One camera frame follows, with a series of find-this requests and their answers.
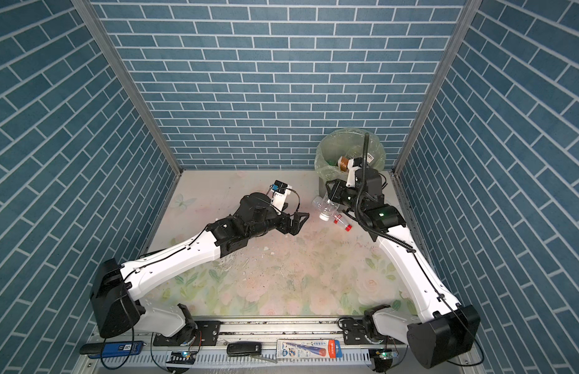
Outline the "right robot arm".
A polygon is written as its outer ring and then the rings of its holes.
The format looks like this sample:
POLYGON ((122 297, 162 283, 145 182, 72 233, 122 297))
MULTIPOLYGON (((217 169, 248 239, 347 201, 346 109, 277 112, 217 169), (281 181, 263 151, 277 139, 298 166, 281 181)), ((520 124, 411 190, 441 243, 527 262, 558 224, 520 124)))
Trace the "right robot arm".
POLYGON ((365 336, 374 342, 392 339, 407 344, 426 369, 453 363, 476 343, 480 315, 440 281, 415 244, 406 220, 386 203, 383 189, 384 176, 374 168, 356 171, 351 182, 319 182, 323 196, 333 206, 353 212, 354 221, 389 258, 415 306, 414 316, 389 304, 369 308, 363 317, 365 336))

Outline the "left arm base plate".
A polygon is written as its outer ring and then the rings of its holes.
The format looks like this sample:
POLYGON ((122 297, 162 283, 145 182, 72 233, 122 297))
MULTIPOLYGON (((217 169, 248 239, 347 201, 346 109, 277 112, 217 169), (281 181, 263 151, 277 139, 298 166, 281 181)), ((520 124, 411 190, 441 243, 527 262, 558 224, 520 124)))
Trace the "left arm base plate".
POLYGON ((220 327, 220 321, 197 321, 183 327, 172 337, 165 337, 157 333, 152 339, 152 345, 155 347, 215 346, 219 338, 220 327))

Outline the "brown coffee bottle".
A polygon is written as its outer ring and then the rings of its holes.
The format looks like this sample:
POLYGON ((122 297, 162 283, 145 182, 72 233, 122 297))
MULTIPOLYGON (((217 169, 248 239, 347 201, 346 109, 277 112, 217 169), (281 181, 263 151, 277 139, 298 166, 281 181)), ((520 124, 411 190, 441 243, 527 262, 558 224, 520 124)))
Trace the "brown coffee bottle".
POLYGON ((339 169, 342 172, 347 172, 349 169, 349 162, 350 159, 348 157, 339 157, 338 162, 337 162, 337 166, 339 167, 339 169))

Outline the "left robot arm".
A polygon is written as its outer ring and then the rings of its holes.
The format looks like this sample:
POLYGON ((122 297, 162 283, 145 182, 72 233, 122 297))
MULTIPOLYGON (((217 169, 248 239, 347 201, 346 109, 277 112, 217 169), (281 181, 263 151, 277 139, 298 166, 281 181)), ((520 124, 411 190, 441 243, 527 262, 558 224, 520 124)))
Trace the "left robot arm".
POLYGON ((263 193, 244 196, 235 213, 207 224, 197 235, 147 257, 119 264, 102 263, 96 273, 90 301, 103 339, 123 333, 155 333, 166 344, 192 344, 198 327, 189 308, 158 306, 145 296, 161 284, 203 263, 222 259, 247 246, 252 238, 272 230, 298 235, 310 215, 284 212, 263 193))

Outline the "pink label red cap bottle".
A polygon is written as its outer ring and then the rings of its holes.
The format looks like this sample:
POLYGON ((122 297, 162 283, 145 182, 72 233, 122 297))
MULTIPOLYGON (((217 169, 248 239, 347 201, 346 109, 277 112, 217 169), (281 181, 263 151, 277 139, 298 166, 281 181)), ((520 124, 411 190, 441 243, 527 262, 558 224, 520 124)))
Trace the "pink label red cap bottle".
POLYGON ((343 214, 336 213, 333 217, 333 223, 343 229, 346 232, 350 232, 353 228, 349 219, 347 219, 343 214))

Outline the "clear crushed water bottle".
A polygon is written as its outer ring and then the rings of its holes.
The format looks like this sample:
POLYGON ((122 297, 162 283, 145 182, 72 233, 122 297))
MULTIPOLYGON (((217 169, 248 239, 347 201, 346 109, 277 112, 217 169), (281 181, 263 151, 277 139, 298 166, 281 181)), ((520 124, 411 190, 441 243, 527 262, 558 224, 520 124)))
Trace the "clear crushed water bottle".
POLYGON ((316 196, 312 204, 318 211, 318 216, 322 221, 332 221, 338 213, 340 205, 332 202, 327 196, 316 196))

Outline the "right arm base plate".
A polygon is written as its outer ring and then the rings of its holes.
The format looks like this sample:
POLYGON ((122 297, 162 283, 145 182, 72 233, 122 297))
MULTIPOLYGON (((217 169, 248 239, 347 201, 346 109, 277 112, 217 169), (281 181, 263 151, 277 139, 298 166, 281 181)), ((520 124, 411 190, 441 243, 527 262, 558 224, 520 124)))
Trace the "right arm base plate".
POLYGON ((341 317, 337 321, 341 330, 343 340, 346 345, 378 344, 378 340, 371 339, 367 334, 362 319, 355 319, 351 316, 341 317))

